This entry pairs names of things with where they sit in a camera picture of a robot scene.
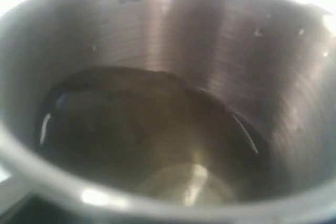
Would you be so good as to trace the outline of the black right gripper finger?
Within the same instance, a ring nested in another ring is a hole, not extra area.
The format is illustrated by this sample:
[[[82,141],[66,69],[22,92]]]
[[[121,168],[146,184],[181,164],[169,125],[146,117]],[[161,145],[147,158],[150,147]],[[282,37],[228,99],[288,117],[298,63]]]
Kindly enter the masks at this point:
[[[37,197],[17,177],[1,171],[1,223],[86,222],[86,218]]]

